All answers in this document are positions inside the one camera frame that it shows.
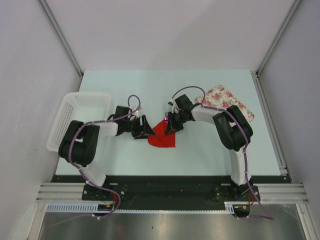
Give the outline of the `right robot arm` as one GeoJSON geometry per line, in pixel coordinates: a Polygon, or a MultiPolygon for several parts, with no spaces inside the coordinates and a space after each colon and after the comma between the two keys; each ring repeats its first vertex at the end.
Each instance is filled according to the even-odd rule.
{"type": "Polygon", "coordinates": [[[192,103],[185,95],[170,99],[171,111],[167,112],[165,135],[177,133],[184,129],[186,122],[205,122],[216,127],[223,146],[228,149],[231,163],[230,178],[233,186],[231,196],[242,201],[252,189],[250,183],[247,148],[253,136],[253,129],[241,110],[236,105],[227,109],[192,103]]]}

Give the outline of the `right aluminium frame post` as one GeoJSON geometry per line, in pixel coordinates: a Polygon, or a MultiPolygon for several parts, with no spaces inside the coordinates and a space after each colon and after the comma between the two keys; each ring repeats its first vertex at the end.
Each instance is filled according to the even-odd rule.
{"type": "Polygon", "coordinates": [[[288,27],[290,26],[291,22],[293,21],[295,15],[297,14],[300,6],[302,5],[303,0],[294,0],[286,13],[284,20],[282,21],[279,29],[277,30],[270,46],[267,49],[264,57],[262,58],[261,63],[259,64],[257,70],[255,71],[255,75],[259,78],[263,73],[265,67],[267,66],[269,60],[271,59],[273,53],[275,52],[276,48],[278,47],[280,41],[284,37],[288,27]]]}

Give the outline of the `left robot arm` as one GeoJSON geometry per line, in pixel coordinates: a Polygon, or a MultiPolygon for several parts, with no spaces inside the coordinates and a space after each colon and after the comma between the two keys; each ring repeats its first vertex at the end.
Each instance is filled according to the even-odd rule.
{"type": "Polygon", "coordinates": [[[72,120],[59,145],[59,157],[78,169],[85,181],[94,186],[93,194],[100,200],[110,196],[111,188],[104,184],[106,175],[99,170],[95,161],[97,147],[102,138],[117,137],[123,133],[131,133],[134,139],[146,139],[156,135],[146,116],[139,115],[138,106],[118,105],[115,113],[104,121],[86,124],[72,120]]]}

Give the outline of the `left aluminium frame post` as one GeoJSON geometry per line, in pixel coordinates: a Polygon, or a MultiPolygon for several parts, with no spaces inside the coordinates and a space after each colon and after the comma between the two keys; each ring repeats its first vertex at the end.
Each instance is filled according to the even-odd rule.
{"type": "Polygon", "coordinates": [[[75,70],[75,72],[77,73],[77,75],[82,78],[84,75],[84,72],[81,70],[81,67],[53,13],[53,11],[51,10],[51,7],[49,6],[48,2],[46,0],[37,0],[36,1],[40,7],[40,9],[42,10],[45,18],[48,21],[48,24],[50,25],[53,33],[55,34],[57,40],[59,41],[63,51],[65,52],[68,60],[70,61],[73,69],[75,70]]]}

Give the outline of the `floral tray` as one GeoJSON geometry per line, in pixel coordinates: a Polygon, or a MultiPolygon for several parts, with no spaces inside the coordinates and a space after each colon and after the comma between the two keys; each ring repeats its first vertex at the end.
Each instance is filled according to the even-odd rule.
{"type": "Polygon", "coordinates": [[[217,85],[209,89],[205,93],[203,101],[205,107],[212,107],[217,109],[224,109],[235,105],[239,108],[242,115],[248,122],[252,122],[255,119],[255,115],[250,111],[238,98],[235,97],[225,86],[217,85]]]}

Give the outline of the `red paper napkin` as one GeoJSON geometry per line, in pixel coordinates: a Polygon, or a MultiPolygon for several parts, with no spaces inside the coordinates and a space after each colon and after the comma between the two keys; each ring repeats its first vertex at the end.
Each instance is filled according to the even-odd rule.
{"type": "Polygon", "coordinates": [[[172,133],[165,135],[165,130],[167,128],[167,121],[162,120],[159,122],[152,130],[155,135],[149,135],[147,141],[151,146],[157,148],[175,148],[176,147],[176,134],[172,133]]]}

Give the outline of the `white plastic basket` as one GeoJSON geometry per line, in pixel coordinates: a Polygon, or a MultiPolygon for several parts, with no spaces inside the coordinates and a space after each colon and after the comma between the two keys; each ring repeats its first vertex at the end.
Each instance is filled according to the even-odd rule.
{"type": "Polygon", "coordinates": [[[103,92],[70,92],[60,104],[51,127],[46,147],[57,152],[65,133],[73,120],[99,121],[107,118],[112,97],[103,92]]]}

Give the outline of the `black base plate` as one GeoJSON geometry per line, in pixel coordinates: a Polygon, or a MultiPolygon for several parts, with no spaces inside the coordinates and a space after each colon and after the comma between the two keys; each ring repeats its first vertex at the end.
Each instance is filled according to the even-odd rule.
{"type": "Polygon", "coordinates": [[[288,175],[253,176],[252,189],[238,193],[229,176],[108,176],[105,189],[85,183],[79,175],[55,175],[52,183],[84,183],[83,201],[99,202],[99,210],[119,204],[125,211],[211,211],[225,202],[247,203],[260,198],[255,184],[290,184],[288,175]]]}

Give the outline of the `aluminium frame post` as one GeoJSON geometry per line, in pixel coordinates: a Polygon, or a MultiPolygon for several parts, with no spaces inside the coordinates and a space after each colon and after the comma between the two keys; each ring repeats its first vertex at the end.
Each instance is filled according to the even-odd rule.
{"type": "Polygon", "coordinates": [[[36,1],[40,7],[40,9],[42,10],[45,18],[48,21],[48,24],[50,25],[53,33],[55,34],[57,40],[59,41],[63,51],[65,52],[68,60],[70,61],[73,69],[75,70],[75,72],[77,73],[77,75],[82,78],[84,75],[84,72],[81,70],[81,67],[53,13],[53,11],[51,10],[51,7],[49,6],[48,2],[46,0],[37,0],[36,1]]]}
{"type": "Polygon", "coordinates": [[[259,78],[263,73],[265,67],[267,66],[269,60],[271,59],[273,53],[275,52],[276,48],[278,47],[280,41],[284,37],[288,27],[290,26],[291,22],[293,21],[295,15],[297,14],[300,6],[302,5],[303,0],[294,0],[286,13],[284,20],[282,21],[279,29],[277,30],[270,46],[267,49],[264,57],[262,58],[261,63],[259,64],[257,70],[255,71],[255,75],[259,78]]]}

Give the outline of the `iridescent fork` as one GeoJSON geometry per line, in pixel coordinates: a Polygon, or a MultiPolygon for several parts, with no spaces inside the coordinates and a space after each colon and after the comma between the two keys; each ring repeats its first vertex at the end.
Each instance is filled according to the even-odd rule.
{"type": "Polygon", "coordinates": [[[165,113],[164,120],[165,120],[166,124],[169,123],[169,112],[166,112],[166,113],[165,113]]]}

